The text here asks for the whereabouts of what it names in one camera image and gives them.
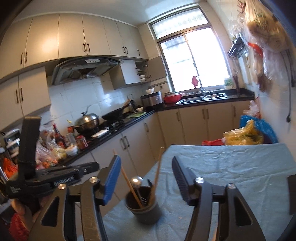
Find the faucet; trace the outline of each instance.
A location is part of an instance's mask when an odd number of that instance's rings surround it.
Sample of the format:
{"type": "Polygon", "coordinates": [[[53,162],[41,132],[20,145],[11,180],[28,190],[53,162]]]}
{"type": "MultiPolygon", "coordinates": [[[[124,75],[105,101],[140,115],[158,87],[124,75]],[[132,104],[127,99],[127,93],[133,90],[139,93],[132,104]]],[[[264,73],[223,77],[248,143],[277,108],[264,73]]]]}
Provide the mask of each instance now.
{"type": "Polygon", "coordinates": [[[198,89],[198,91],[202,92],[203,96],[205,97],[206,93],[205,93],[205,89],[202,86],[202,81],[199,76],[196,76],[196,78],[198,78],[200,80],[200,88],[197,88],[197,89],[198,89]]]}

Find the utensil holder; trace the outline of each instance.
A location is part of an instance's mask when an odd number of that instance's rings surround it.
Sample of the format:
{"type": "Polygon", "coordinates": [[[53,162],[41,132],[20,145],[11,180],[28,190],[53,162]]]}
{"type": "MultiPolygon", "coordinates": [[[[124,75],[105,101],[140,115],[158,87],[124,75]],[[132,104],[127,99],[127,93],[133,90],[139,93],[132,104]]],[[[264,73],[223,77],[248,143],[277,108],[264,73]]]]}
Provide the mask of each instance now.
{"type": "MultiPolygon", "coordinates": [[[[150,187],[142,186],[139,188],[141,197],[146,199],[147,203],[149,202],[148,198],[150,197],[150,192],[150,187]]],[[[125,201],[126,207],[135,215],[136,219],[140,223],[151,225],[156,223],[162,216],[162,211],[157,203],[156,198],[151,205],[144,206],[141,209],[131,192],[126,195],[125,201]]]]}

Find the black countertop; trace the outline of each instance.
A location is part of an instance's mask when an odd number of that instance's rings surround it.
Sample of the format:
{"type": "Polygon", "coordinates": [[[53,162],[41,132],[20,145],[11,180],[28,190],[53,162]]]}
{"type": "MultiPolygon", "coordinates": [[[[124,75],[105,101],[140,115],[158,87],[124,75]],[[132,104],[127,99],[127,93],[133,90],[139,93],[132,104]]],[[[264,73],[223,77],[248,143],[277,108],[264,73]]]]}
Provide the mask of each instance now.
{"type": "MultiPolygon", "coordinates": [[[[157,111],[163,111],[163,110],[170,110],[170,109],[178,109],[183,107],[190,107],[190,106],[198,106],[198,105],[205,105],[205,104],[215,104],[215,103],[224,103],[224,102],[234,102],[234,101],[244,101],[244,100],[253,100],[254,99],[254,93],[246,90],[246,89],[240,89],[240,96],[237,95],[236,90],[221,90],[221,91],[212,91],[210,94],[215,93],[226,93],[227,97],[223,99],[210,99],[210,100],[204,100],[199,101],[196,103],[185,103],[185,104],[164,104],[162,107],[160,107],[157,110],[152,110],[150,112],[147,112],[145,115],[141,117],[135,117],[131,118],[130,121],[126,122],[125,125],[123,125],[121,128],[117,129],[116,132],[113,132],[112,134],[107,134],[103,136],[102,138],[94,139],[89,143],[89,146],[84,149],[83,151],[78,151],[78,154],[75,156],[69,156],[66,159],[59,162],[59,166],[67,166],[84,156],[85,154],[89,153],[93,149],[97,148],[98,146],[102,145],[106,141],[110,140],[114,136],[120,134],[127,128],[131,127],[132,125],[140,122],[141,120],[145,119],[146,117],[152,115],[153,113],[157,111]]],[[[192,98],[200,96],[200,93],[193,94],[190,96],[184,96],[182,99],[192,98]]]]}

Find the window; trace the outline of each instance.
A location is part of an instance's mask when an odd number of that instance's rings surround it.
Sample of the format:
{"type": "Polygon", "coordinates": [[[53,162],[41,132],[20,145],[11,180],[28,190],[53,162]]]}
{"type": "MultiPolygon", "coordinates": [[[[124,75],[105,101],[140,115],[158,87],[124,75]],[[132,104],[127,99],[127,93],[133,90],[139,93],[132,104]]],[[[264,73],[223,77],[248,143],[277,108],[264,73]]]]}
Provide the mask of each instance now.
{"type": "Polygon", "coordinates": [[[203,87],[224,85],[229,77],[224,54],[210,23],[199,8],[151,24],[176,91],[193,89],[192,77],[203,87]]]}

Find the red pot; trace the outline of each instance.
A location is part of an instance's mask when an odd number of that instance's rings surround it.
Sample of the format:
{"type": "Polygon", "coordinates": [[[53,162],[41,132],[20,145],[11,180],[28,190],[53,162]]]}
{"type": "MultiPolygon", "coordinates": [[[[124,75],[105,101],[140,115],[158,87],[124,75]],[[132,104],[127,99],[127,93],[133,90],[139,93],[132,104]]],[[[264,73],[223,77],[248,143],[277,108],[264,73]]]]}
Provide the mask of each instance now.
{"type": "Polygon", "coordinates": [[[166,97],[164,97],[164,101],[167,104],[176,103],[179,100],[181,100],[181,95],[182,94],[177,94],[177,95],[172,95],[172,96],[166,96],[166,97]]]}

